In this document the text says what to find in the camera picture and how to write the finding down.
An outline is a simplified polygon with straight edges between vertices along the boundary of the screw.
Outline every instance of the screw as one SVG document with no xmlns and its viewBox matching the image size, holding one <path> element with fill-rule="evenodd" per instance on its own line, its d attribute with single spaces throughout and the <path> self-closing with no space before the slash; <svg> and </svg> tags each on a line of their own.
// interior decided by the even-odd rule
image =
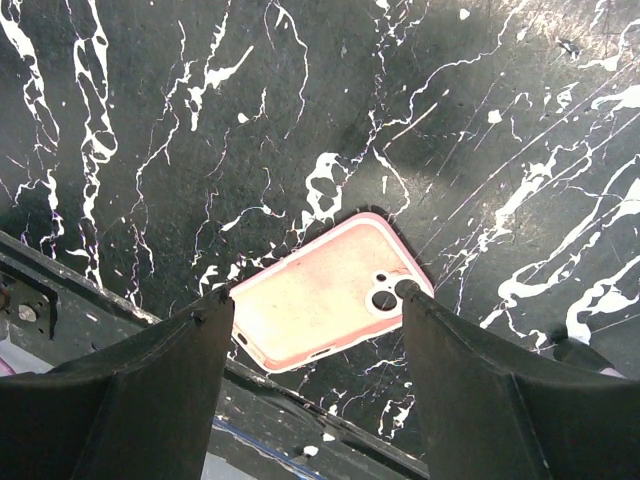
<svg viewBox="0 0 640 480">
<path fill-rule="evenodd" d="M 38 319 L 38 315 L 35 310 L 24 303 L 18 307 L 18 317 L 20 317 L 20 320 L 31 323 Z"/>
</svg>

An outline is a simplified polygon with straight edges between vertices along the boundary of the phone back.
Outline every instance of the phone back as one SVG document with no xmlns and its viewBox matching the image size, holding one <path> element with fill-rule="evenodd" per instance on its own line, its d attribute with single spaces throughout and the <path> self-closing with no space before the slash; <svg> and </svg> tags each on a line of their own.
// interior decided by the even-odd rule
<svg viewBox="0 0 640 480">
<path fill-rule="evenodd" d="M 233 336 L 266 371 L 291 370 L 399 327 L 403 279 L 433 295 L 385 220 L 355 215 L 233 288 Z"/>
</svg>

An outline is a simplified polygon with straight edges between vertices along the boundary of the dark floor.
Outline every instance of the dark floor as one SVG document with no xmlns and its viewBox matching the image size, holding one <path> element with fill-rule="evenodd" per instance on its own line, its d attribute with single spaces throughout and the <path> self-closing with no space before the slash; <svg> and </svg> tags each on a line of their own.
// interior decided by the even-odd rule
<svg viewBox="0 0 640 480">
<path fill-rule="evenodd" d="M 25 243 L 166 317 L 375 207 L 444 305 L 640 377 L 637 2 L 0 4 Z M 400 331 L 273 378 L 421 455 Z"/>
</svg>

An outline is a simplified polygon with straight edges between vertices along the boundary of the camera cutout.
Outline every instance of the camera cutout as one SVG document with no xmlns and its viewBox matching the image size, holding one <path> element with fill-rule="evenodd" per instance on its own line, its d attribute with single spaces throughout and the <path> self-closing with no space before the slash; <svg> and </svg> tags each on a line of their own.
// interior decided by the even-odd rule
<svg viewBox="0 0 640 480">
<path fill-rule="evenodd" d="M 373 306 L 382 312 L 389 312 L 396 308 L 398 300 L 396 296 L 391 292 L 380 291 L 373 294 L 371 297 Z"/>
<path fill-rule="evenodd" d="M 412 288 L 420 289 L 420 285 L 418 285 L 418 283 L 414 280 L 404 278 L 396 283 L 394 291 L 396 292 L 396 295 L 398 295 L 398 297 L 405 298 L 407 296 L 407 293 L 409 293 L 409 290 L 411 290 Z"/>
</svg>

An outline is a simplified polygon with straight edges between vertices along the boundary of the white paint streak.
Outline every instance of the white paint streak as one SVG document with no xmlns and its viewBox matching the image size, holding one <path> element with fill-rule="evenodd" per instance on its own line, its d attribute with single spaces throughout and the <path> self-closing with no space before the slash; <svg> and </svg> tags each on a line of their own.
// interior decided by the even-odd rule
<svg viewBox="0 0 640 480">
<path fill-rule="evenodd" d="M 29 80 L 22 88 L 24 93 L 24 102 L 31 113 L 31 116 L 38 123 L 39 131 L 42 131 L 48 140 L 48 144 L 41 145 L 41 139 L 38 138 L 36 148 L 44 148 L 47 151 L 51 151 L 52 149 L 55 150 L 58 147 L 60 128 L 47 105 L 44 93 L 44 80 L 40 73 L 35 48 L 33 47 L 31 39 L 20 28 L 20 8 L 22 6 L 22 0 L 9 0 L 7 3 L 8 5 L 6 5 L 6 9 L 10 18 L 6 18 L 0 13 L 0 25 L 2 25 L 2 29 L 7 35 L 9 41 L 15 47 L 22 61 L 29 67 Z M 44 111 L 46 118 L 41 118 L 40 112 L 38 112 L 38 106 L 41 111 Z M 51 124 L 49 127 L 53 127 L 53 131 L 47 131 L 45 121 Z"/>
<path fill-rule="evenodd" d="M 204 274 L 202 275 L 202 277 L 200 277 L 200 281 L 198 281 L 198 292 L 200 293 L 200 296 L 204 296 L 204 286 L 205 285 L 211 285 L 211 283 L 209 282 L 209 277 L 215 277 L 218 275 L 218 267 L 217 265 L 209 265 L 207 267 L 207 270 L 204 272 Z M 213 290 L 214 288 L 216 288 L 216 285 L 212 286 L 210 290 Z"/>
<path fill-rule="evenodd" d="M 348 174 L 347 169 L 338 163 L 337 153 L 323 153 L 316 160 L 316 166 L 313 171 L 305 179 L 304 184 L 309 192 L 307 194 L 307 203 L 311 206 L 311 212 L 308 210 L 302 211 L 302 227 L 295 229 L 299 233 L 306 231 L 309 225 L 315 220 L 321 222 L 329 219 L 334 220 L 334 215 L 342 209 L 342 185 L 336 185 L 336 195 L 329 197 L 332 200 L 332 204 L 325 210 L 320 206 L 320 200 L 322 197 L 326 197 L 326 195 L 312 184 L 312 181 L 316 178 L 327 178 L 335 184 L 332 171 L 333 167 L 339 168 L 345 174 Z"/>
<path fill-rule="evenodd" d="M 100 193 L 100 180 L 98 179 L 100 166 L 106 165 L 111 161 L 111 158 L 118 150 L 118 141 L 111 127 L 108 109 L 109 71 L 107 68 L 107 50 L 109 41 L 100 22 L 96 0 L 87 0 L 87 2 L 95 24 L 95 30 L 90 37 L 82 38 L 74 25 L 76 40 L 73 45 L 75 79 L 87 109 L 87 119 L 84 122 L 84 139 L 80 152 L 86 181 L 83 189 L 82 218 L 87 220 L 90 227 L 86 232 L 82 225 L 79 225 L 79 228 L 84 249 L 89 253 L 85 276 L 102 288 L 98 228 L 93 216 L 93 210 Z M 67 0 L 67 9 L 73 18 L 74 12 L 69 5 L 69 0 Z M 88 64 L 88 58 L 92 53 L 95 54 L 98 60 L 97 65 Z M 92 71 L 92 66 L 97 66 L 97 71 L 96 69 Z M 92 105 L 96 105 L 95 100 L 98 100 L 98 108 L 94 110 Z"/>
<path fill-rule="evenodd" d="M 411 198 L 410 198 L 410 195 L 409 195 L 409 190 L 407 189 L 406 185 L 404 184 L 404 180 L 402 179 L 402 177 L 398 173 L 398 170 L 396 170 L 396 168 L 393 165 L 391 165 L 391 163 L 389 162 L 389 160 L 387 159 L 386 156 L 380 155 L 375 148 L 373 149 L 373 155 L 376 157 L 376 160 L 378 162 L 380 162 L 380 164 L 383 167 L 388 168 L 389 170 L 391 170 L 391 173 L 393 173 L 394 177 L 396 177 L 396 180 L 398 180 L 398 182 L 400 182 L 400 186 L 404 190 L 404 205 L 402 205 L 402 207 L 400 207 L 400 210 L 398 210 L 397 212 L 391 214 L 392 217 L 398 216 L 403 211 L 405 211 L 407 208 L 409 208 L 409 205 L 411 204 Z"/>
<path fill-rule="evenodd" d="M 615 284 L 638 263 L 640 263 L 640 255 L 628 262 L 615 275 L 595 282 L 593 287 L 589 288 L 580 300 L 569 307 L 566 323 L 567 331 L 571 338 L 575 338 L 586 344 L 589 344 L 591 340 L 589 327 L 578 320 L 580 313 L 585 312 L 589 313 L 589 315 L 596 313 L 613 313 L 629 305 L 633 305 L 638 301 L 640 294 L 629 299 L 622 295 L 620 290 L 615 288 Z M 590 306 L 596 299 L 598 300 L 596 305 Z"/>
<path fill-rule="evenodd" d="M 223 26 L 220 27 L 220 31 L 214 35 L 215 40 L 218 42 L 225 34 L 227 16 L 225 15 Z M 213 58 L 215 51 L 217 50 L 219 43 L 213 43 L 211 45 L 211 55 L 209 59 Z M 225 80 L 229 80 L 231 76 L 238 71 L 249 54 L 253 51 L 253 45 L 251 45 L 244 52 L 244 55 L 238 60 L 233 67 L 220 68 L 218 70 L 209 69 L 208 62 L 205 66 L 205 78 L 204 85 L 202 87 L 191 87 L 188 89 L 191 94 L 191 100 L 187 102 L 187 106 L 191 109 L 191 131 L 195 132 L 198 129 L 198 119 L 200 117 L 200 111 L 202 110 L 202 95 L 207 91 L 209 87 L 213 90 L 217 90 L 220 84 Z"/>
<path fill-rule="evenodd" d="M 569 104 L 572 102 L 573 99 L 571 98 L 571 90 L 573 90 L 573 87 L 578 85 L 578 83 L 579 82 L 573 82 L 573 83 L 570 83 L 569 85 L 566 85 L 562 89 L 562 91 L 556 96 L 556 101 L 558 102 L 558 105 L 560 105 L 560 108 L 556 110 L 556 113 L 564 112 L 564 109 L 567 108 Z"/>
<path fill-rule="evenodd" d="M 591 102 L 591 108 L 597 110 L 600 105 L 606 102 L 618 102 L 611 113 L 622 108 L 640 108 L 640 85 L 632 85 L 624 92 L 598 97 Z"/>
<path fill-rule="evenodd" d="M 300 35 L 298 34 L 298 27 L 296 26 L 296 22 L 293 19 L 293 17 L 289 14 L 289 12 L 287 10 L 285 10 L 284 7 L 282 7 L 282 5 L 280 5 L 280 3 L 277 0 L 274 1 L 273 3 L 270 3 L 269 6 L 271 6 L 272 4 L 278 9 L 278 20 L 276 21 L 275 28 L 278 28 L 278 25 L 282 21 L 283 17 L 287 17 L 287 19 L 291 23 L 291 27 L 293 29 L 293 36 L 296 39 L 296 42 L 298 43 L 298 45 L 300 45 L 304 49 L 304 55 L 303 55 L 303 60 L 304 60 L 304 78 L 302 80 L 302 85 L 300 86 L 300 90 L 298 90 L 298 98 L 300 99 L 300 102 L 302 103 L 302 105 L 300 106 L 300 110 L 298 111 L 298 116 L 296 117 L 295 123 L 293 124 L 293 126 L 291 128 L 289 128 L 289 131 L 284 136 L 284 139 L 286 140 L 287 138 L 289 138 L 289 135 L 291 134 L 293 129 L 296 128 L 296 126 L 298 125 L 298 122 L 300 122 L 300 118 L 302 117 L 302 113 L 304 112 L 304 107 L 305 107 L 305 105 L 307 103 L 306 100 L 304 99 L 304 97 L 302 96 L 302 94 L 304 93 L 304 89 L 307 86 L 307 80 L 309 80 L 309 60 L 307 58 L 307 54 L 309 53 L 309 47 L 307 46 L 306 43 L 304 43 L 300 39 Z"/>
</svg>

